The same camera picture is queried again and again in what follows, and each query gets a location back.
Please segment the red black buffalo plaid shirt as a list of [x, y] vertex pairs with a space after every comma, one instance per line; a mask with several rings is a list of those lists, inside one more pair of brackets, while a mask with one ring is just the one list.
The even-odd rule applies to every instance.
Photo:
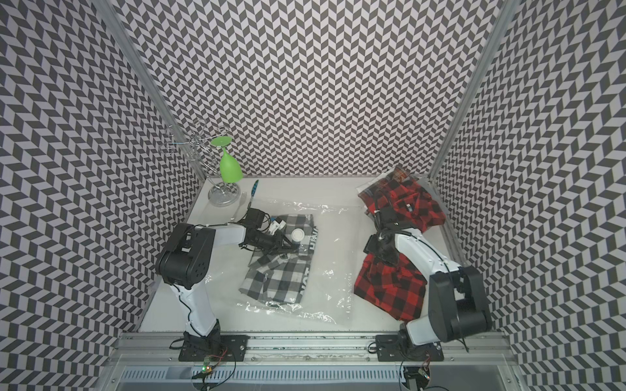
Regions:
[[421, 232], [443, 225], [446, 221], [439, 203], [412, 177], [403, 182], [380, 180], [359, 192], [358, 197], [371, 215], [374, 216], [375, 210], [390, 205], [395, 209], [399, 223], [412, 223]]

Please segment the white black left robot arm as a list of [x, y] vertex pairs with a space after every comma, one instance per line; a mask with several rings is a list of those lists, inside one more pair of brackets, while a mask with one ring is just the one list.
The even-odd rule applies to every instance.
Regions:
[[185, 337], [190, 340], [218, 338], [218, 319], [202, 285], [215, 249], [231, 244], [269, 254], [294, 253], [298, 247], [281, 231], [271, 235], [256, 226], [177, 224], [156, 261], [156, 273], [171, 286], [181, 304], [187, 318]]

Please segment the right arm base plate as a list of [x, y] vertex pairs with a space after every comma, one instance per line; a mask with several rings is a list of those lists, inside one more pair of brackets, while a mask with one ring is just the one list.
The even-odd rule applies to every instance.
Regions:
[[443, 362], [443, 348], [439, 343], [414, 345], [399, 334], [379, 334], [374, 338], [379, 362]]

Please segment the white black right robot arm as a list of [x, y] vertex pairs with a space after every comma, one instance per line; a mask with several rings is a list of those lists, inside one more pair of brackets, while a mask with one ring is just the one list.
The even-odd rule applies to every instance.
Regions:
[[464, 340], [492, 330], [481, 273], [445, 257], [417, 228], [378, 228], [368, 239], [365, 252], [389, 266], [403, 255], [427, 278], [427, 314], [404, 327], [411, 347]]

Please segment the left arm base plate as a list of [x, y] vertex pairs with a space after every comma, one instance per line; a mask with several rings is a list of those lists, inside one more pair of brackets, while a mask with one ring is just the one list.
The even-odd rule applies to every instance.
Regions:
[[246, 356], [249, 337], [247, 335], [226, 335], [225, 337], [196, 337], [184, 334], [183, 347], [179, 353], [180, 362], [204, 362], [206, 358], [224, 362], [242, 362]]

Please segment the clear plastic vacuum bag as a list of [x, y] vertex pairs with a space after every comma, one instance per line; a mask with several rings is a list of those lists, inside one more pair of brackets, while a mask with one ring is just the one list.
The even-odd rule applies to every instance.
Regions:
[[205, 288], [219, 321], [238, 331], [263, 330], [265, 322], [269, 329], [347, 325], [361, 208], [268, 198], [252, 206], [267, 213], [262, 233], [277, 243], [271, 251], [251, 244], [218, 250]]

